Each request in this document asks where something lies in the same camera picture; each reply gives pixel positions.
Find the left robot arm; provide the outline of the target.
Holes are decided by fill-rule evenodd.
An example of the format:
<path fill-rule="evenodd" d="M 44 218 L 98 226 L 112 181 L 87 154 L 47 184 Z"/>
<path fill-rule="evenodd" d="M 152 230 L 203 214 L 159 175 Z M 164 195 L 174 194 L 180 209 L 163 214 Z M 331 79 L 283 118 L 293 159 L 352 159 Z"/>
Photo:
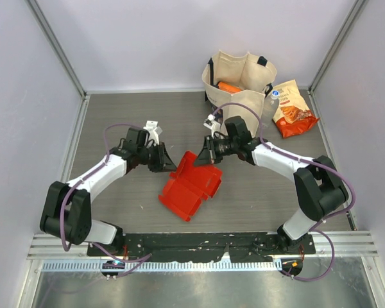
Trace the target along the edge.
<path fill-rule="evenodd" d="M 111 256 L 124 248 L 123 230 L 111 223 L 94 220 L 91 204 L 110 184 L 138 166 L 153 173 L 172 172 L 176 166 L 165 144 L 159 140 L 162 130 L 156 121 L 143 128 L 129 126 L 118 146 L 84 174 L 66 183 L 55 181 L 48 189 L 40 230 L 62 241 L 64 250 L 82 243 L 100 246 Z"/>

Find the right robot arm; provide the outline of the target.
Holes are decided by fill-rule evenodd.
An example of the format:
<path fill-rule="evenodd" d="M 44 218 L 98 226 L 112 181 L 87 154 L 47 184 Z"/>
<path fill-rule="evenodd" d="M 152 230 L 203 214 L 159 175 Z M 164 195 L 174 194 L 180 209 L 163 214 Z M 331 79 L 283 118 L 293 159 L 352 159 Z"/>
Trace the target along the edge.
<path fill-rule="evenodd" d="M 209 115 L 203 124 L 210 135 L 204 139 L 195 166 L 218 164 L 225 156 L 237 155 L 242 161 L 270 169 L 295 184 L 299 209 L 277 230 L 280 251 L 294 252 L 308 232 L 336 215 L 342 204 L 355 200 L 353 190 L 346 187 L 347 181 L 330 158 L 295 155 L 261 137 L 253 137 L 239 116 L 226 120 L 226 134 L 220 132 L 214 115 Z"/>

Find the red cardboard paper box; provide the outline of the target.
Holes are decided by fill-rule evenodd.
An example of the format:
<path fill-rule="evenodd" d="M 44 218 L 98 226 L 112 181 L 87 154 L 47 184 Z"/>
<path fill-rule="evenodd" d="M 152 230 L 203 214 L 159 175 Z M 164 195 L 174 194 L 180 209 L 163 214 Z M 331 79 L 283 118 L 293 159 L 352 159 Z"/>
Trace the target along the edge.
<path fill-rule="evenodd" d="M 173 214 L 188 222 L 203 201 L 213 198 L 223 172 L 213 165 L 195 166 L 197 155 L 186 151 L 176 171 L 170 173 L 158 200 Z"/>

